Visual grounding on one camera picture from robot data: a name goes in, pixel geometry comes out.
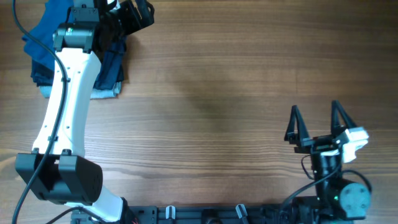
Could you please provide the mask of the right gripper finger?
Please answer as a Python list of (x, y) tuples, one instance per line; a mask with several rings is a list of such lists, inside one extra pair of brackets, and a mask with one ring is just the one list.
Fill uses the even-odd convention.
[(302, 142), (309, 139), (309, 133), (297, 105), (293, 105), (285, 132), (284, 141)]
[(340, 135), (346, 129), (357, 128), (357, 124), (348, 115), (338, 100), (331, 103), (331, 133), (334, 136)]

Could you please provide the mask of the blue polo shirt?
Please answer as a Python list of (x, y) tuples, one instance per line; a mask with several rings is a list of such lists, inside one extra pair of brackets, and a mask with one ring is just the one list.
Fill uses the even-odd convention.
[[(45, 3), (45, 11), (40, 22), (30, 31), (30, 34), (41, 41), (51, 50), (53, 49), (53, 33), (58, 26), (65, 22), (69, 7), (73, 6), (73, 0), (49, 0)], [(55, 59), (51, 54), (36, 44), (28, 36), (23, 36), (25, 41), (24, 52), (31, 59), (50, 70), (55, 68)]]

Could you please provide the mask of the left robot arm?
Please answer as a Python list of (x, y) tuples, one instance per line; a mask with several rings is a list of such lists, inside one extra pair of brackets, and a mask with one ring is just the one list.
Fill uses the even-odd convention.
[(100, 223), (139, 221), (126, 200), (103, 185), (101, 167), (85, 158), (85, 124), (105, 52), (117, 40), (152, 25), (154, 13), (146, 0), (73, 3), (49, 49), (55, 70), (43, 125), (31, 152), (16, 157), (26, 192)]

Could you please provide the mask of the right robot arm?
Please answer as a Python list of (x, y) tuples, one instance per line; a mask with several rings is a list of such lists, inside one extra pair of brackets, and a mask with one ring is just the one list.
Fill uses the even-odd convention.
[(344, 177), (343, 165), (356, 159), (356, 152), (369, 140), (368, 132), (358, 126), (339, 101), (331, 103), (330, 133), (310, 137), (298, 106), (294, 105), (285, 132), (285, 141), (294, 151), (311, 160), (305, 174), (311, 183), (296, 190), (280, 205), (277, 222), (353, 223), (363, 220), (371, 203), (373, 187), (361, 173), (360, 183)]

